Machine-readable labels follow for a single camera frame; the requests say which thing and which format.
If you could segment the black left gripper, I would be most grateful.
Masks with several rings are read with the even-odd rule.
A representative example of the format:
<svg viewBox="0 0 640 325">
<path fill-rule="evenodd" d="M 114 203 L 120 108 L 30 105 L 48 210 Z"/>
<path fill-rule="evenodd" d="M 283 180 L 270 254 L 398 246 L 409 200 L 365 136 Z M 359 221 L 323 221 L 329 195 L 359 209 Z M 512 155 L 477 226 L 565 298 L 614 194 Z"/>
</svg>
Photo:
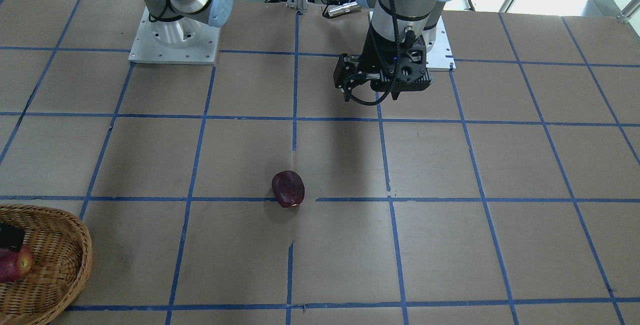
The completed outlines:
<svg viewBox="0 0 640 325">
<path fill-rule="evenodd" d="M 333 71 L 334 87 L 338 89 L 345 102 L 365 102 L 354 94 L 354 89 L 364 85 L 367 74 L 377 70 L 390 71 L 395 68 L 411 64 L 409 50 L 416 42 L 413 30 L 402 33 L 404 41 L 397 42 L 395 39 L 388 40 L 380 35 L 373 25 L 368 26 L 365 44 L 361 54 L 342 53 L 337 58 L 337 63 Z M 402 84 L 394 82 L 389 87 L 389 94 L 393 101 L 396 101 L 402 93 Z"/>
</svg>

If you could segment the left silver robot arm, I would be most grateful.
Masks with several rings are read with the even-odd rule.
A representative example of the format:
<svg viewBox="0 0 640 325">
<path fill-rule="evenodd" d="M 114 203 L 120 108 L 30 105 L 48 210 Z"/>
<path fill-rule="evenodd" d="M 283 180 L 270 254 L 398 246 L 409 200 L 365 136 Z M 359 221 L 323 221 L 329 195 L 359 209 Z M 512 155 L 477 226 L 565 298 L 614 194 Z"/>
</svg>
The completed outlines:
<svg viewBox="0 0 640 325">
<path fill-rule="evenodd" d="M 377 106 L 387 97 L 424 91 L 432 85 L 428 54 L 448 0 L 356 0 L 370 9 L 360 54 L 343 53 L 333 72 L 346 102 Z"/>
</svg>

